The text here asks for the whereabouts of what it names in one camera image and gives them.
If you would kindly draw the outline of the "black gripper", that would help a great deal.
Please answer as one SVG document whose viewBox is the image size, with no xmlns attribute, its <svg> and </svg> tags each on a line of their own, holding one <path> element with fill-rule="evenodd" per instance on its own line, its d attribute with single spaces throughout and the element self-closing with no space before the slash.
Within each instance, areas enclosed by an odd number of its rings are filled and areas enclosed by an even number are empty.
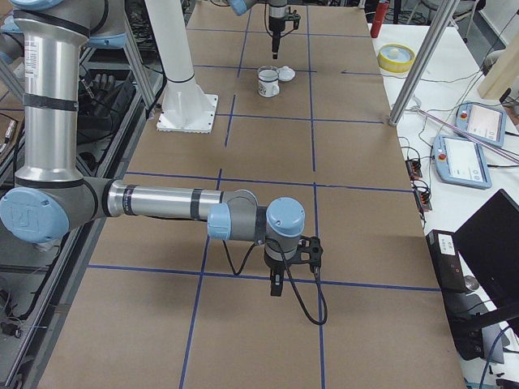
<svg viewBox="0 0 519 389">
<path fill-rule="evenodd" d="M 284 32 L 284 28 L 279 28 L 278 26 L 270 26 L 269 31 L 272 35 L 272 58 L 274 60 L 278 59 L 279 46 L 281 42 L 281 35 Z"/>
<path fill-rule="evenodd" d="M 290 264 L 287 261 L 273 259 L 268 255 L 264 256 L 264 261 L 270 269 L 270 296 L 280 297 L 283 291 L 285 272 Z"/>
</svg>

